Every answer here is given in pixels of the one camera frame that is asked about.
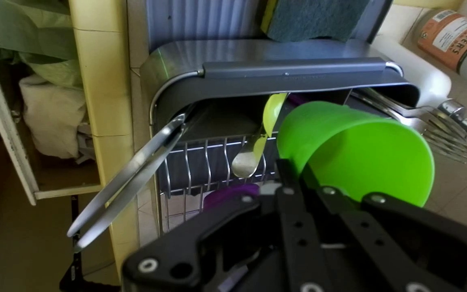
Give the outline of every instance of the green plastic bowl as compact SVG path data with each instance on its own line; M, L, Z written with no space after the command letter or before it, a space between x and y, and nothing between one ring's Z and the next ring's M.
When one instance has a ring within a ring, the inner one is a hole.
M421 135L337 104L308 103L290 113L277 148L296 174L308 165L321 186L335 187L355 202L381 192L425 207L433 187L433 155Z

